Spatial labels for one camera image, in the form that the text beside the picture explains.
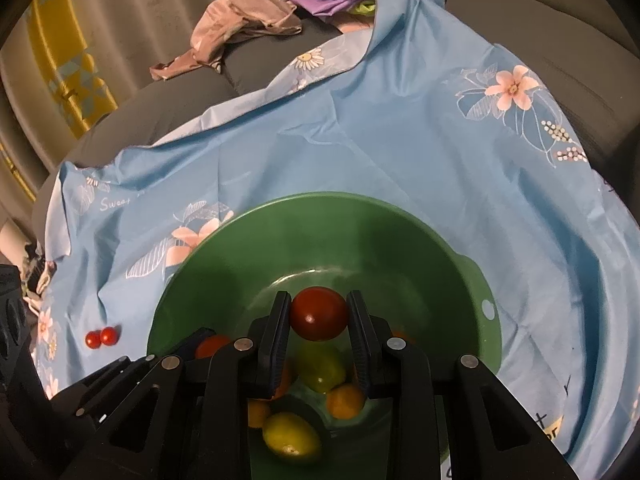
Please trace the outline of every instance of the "green bowl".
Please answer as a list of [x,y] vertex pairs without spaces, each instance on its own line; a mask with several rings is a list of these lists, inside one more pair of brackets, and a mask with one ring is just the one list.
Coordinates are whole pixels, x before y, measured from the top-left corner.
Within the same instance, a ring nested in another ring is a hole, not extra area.
[[[295,296],[312,285],[344,296],[362,291],[371,314],[415,339],[436,376],[446,375],[465,353],[479,356],[494,372],[500,367],[500,323],[479,267],[405,211],[337,192],[276,200],[215,231],[170,280],[156,309],[148,353],[165,354],[202,326],[231,338],[246,335],[252,320],[268,314],[278,290]],[[299,343],[292,332],[287,351],[295,352]],[[350,366],[347,332],[333,343]],[[385,478],[388,402],[368,400],[356,419],[337,421],[326,412],[324,396],[300,381],[290,396],[318,412],[331,434],[329,449],[323,449],[320,463],[302,470],[278,460],[259,432],[251,431],[254,480]],[[444,457],[446,437],[439,429]]]

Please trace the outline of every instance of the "leaf print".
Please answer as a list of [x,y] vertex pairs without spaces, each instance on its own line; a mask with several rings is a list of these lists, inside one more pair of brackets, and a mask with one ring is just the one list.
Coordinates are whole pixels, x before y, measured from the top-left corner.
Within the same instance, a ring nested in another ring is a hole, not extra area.
[[93,186],[97,189],[99,189],[100,191],[103,191],[105,193],[108,193],[111,191],[111,186],[109,186],[108,182],[102,182],[92,176],[88,176],[86,178],[86,182],[89,186]]
[[522,135],[529,144],[542,152],[548,152],[555,143],[543,130],[535,108],[522,111]]
[[202,209],[204,206],[207,205],[207,201],[206,200],[200,200],[199,202],[194,202],[189,204],[185,209],[184,212],[182,213],[182,218],[180,219],[181,222],[186,222],[187,218],[194,214],[196,211]]
[[175,245],[173,237],[167,237],[155,244],[142,258],[136,261],[125,273],[125,279],[144,278],[156,270],[164,261],[166,252]]
[[211,220],[212,218],[218,218],[223,212],[227,211],[228,207],[223,203],[216,202],[206,207],[202,207],[193,212],[187,218],[184,219],[184,224],[188,224],[193,220]]
[[498,64],[493,63],[490,65],[484,72],[476,73],[476,79],[484,85],[489,84],[489,80],[495,77],[495,74],[498,72]]
[[71,195],[71,209],[79,216],[89,211],[95,199],[94,187],[89,184],[78,186]]
[[491,111],[492,104],[495,101],[494,96],[484,96],[476,104],[474,104],[466,113],[466,118],[472,121],[481,121]]
[[473,106],[484,97],[484,88],[473,88],[471,90],[459,92],[457,95],[458,109],[465,117],[467,117],[471,108],[473,108]]

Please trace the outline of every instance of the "pink flower print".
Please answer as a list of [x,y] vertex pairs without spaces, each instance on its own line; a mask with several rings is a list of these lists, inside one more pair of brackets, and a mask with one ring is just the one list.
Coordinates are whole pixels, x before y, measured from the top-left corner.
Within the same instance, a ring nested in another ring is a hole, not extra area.
[[525,74],[529,71],[526,66],[516,65],[513,74],[508,70],[500,70],[495,75],[497,85],[489,86],[484,91],[484,95],[502,94],[496,103],[498,110],[506,112],[511,108],[511,101],[515,101],[518,108],[529,110],[531,108],[531,98],[525,93],[539,83],[532,77]]
[[41,341],[49,342],[49,329],[52,325],[51,308],[48,308],[38,316],[38,343]]
[[58,393],[58,380],[53,378],[53,375],[49,374],[49,383],[44,387],[44,393],[47,399],[51,400]]
[[[230,210],[223,219],[223,222],[229,220],[233,215],[234,212]],[[197,233],[188,227],[178,227],[171,234],[185,245],[169,247],[166,252],[166,266],[171,267],[181,264],[187,259],[187,256],[191,254],[191,251],[199,246],[218,227],[220,227],[220,220],[218,218],[209,220]]]

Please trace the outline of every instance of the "pink cloth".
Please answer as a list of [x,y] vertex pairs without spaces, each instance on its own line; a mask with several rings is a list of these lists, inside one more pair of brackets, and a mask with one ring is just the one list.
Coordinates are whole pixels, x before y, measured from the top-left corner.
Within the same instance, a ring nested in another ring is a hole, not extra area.
[[225,43],[299,33],[302,23],[294,10],[295,4],[285,0],[215,0],[193,29],[191,48],[169,63],[150,67],[151,77],[169,79],[201,66],[220,72]]

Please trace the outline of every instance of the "cherry tomato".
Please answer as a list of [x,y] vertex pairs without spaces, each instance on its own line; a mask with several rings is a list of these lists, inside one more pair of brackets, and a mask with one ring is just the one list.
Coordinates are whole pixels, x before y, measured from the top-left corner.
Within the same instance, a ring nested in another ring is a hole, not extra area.
[[224,345],[229,343],[231,343],[231,339],[229,339],[226,335],[218,334],[207,337],[196,348],[196,359],[211,357]]
[[339,336],[349,322],[344,298],[325,286],[301,290],[291,303],[289,322],[296,333],[309,341],[328,341]]
[[113,326],[103,328],[100,332],[100,341],[102,341],[103,345],[113,346],[118,342],[119,338],[118,331]]
[[91,350],[100,348],[100,345],[102,344],[100,341],[100,331],[93,330],[92,332],[89,332],[86,336],[84,336],[84,344],[87,345]]

